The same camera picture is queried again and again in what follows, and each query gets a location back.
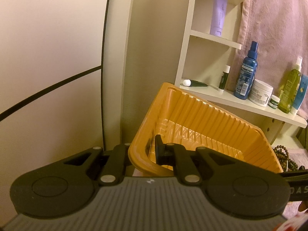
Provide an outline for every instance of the small green-lidded jar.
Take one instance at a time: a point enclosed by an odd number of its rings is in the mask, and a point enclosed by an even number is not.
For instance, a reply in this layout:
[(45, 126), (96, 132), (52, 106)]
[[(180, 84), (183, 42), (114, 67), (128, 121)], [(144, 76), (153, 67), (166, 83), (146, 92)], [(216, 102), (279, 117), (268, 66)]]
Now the small green-lidded jar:
[(279, 102), (280, 102), (280, 98), (278, 96), (271, 95), (268, 105), (271, 108), (276, 109)]

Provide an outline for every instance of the orange plastic basket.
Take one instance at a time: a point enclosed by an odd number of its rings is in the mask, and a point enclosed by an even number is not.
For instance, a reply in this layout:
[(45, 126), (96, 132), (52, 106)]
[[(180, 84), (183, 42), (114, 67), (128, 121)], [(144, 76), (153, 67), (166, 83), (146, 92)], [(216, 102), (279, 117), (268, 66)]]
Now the orange plastic basket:
[(188, 150), (205, 146), (275, 173), (283, 172), (262, 130), (234, 114), (164, 83), (128, 150), (145, 176), (172, 176), (172, 168), (155, 163), (154, 137)]

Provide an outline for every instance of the green tube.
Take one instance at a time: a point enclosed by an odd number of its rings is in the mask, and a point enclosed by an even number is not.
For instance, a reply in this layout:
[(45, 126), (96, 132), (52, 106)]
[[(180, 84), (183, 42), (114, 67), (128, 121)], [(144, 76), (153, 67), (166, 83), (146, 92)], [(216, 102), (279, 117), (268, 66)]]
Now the green tube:
[(184, 80), (183, 85), (186, 87), (207, 87), (208, 85), (203, 82), (198, 82), (195, 80)]

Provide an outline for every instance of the white logo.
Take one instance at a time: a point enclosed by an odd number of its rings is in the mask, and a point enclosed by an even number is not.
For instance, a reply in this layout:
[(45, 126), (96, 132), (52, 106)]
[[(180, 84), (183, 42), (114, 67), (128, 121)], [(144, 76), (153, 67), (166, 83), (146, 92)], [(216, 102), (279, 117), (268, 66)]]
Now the white logo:
[[(304, 190), (304, 194), (308, 193), (308, 186), (305, 186), (303, 190)], [(295, 192), (295, 188), (291, 187), (291, 194), (293, 194), (294, 192)], [(299, 186), (298, 189), (296, 190), (296, 194), (301, 194), (301, 192), (302, 192), (302, 189), (301, 189), (301, 186)]]
[(147, 180), (146, 182), (147, 182), (147, 183), (149, 183), (149, 184), (152, 184), (152, 183), (154, 183), (154, 182), (155, 182), (155, 180), (150, 179), (150, 180)]

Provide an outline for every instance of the black line on wall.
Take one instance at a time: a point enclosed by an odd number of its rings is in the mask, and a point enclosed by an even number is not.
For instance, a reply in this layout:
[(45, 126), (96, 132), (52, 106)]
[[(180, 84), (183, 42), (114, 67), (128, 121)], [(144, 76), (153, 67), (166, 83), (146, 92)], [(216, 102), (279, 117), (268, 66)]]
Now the black line on wall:
[(106, 150), (105, 148), (105, 133), (104, 133), (104, 110), (103, 110), (103, 63), (104, 63), (104, 47), (105, 47), (105, 34), (106, 34), (106, 24), (107, 24), (107, 13), (109, 8), (109, 1), (107, 0), (106, 3), (106, 11), (105, 11), (105, 21), (104, 21), (104, 30), (103, 30), (103, 44), (102, 44), (102, 61), (101, 61), (101, 74), (100, 74), (100, 97), (101, 97), (101, 113), (102, 113), (102, 130), (103, 130), (103, 150)]
[(68, 84), (68, 83), (70, 83), (70, 82), (72, 82), (72, 81), (74, 81), (74, 80), (76, 80), (76, 79), (78, 79), (80, 77), (83, 77), (85, 75), (93, 73), (93, 72), (95, 72), (95, 71), (97, 71), (99, 69), (101, 69), (101, 66), (97, 66), (95, 68), (91, 68), (91, 69), (89, 69), (87, 71), (81, 72), (81, 73), (79, 73), (77, 75), (73, 75), (73, 76), (71, 76), (71, 77), (69, 77), (67, 79), (64, 79), (63, 81), (60, 81), (60, 82), (58, 82), (58, 83), (56, 83), (54, 85), (51, 85), (48, 88), (45, 88), (45, 89), (43, 89), (43, 90), (41, 90), (41, 91), (39, 91), (39, 92), (29, 96), (28, 98), (22, 100), (21, 102), (15, 104), (14, 106), (12, 106), (9, 109), (7, 109), (4, 112), (2, 112), (0, 114), (0, 121), (4, 120), (8, 116), (10, 116), (14, 112), (16, 112), (17, 110), (19, 110), (22, 107), (28, 105), (30, 102), (33, 102), (34, 100), (40, 98), (41, 96), (44, 96), (45, 94), (47, 94), (47, 93), (49, 93), (49, 92), (51, 92), (51, 91), (53, 91), (53, 90), (55, 90), (55, 89), (65, 85), (65, 84)]

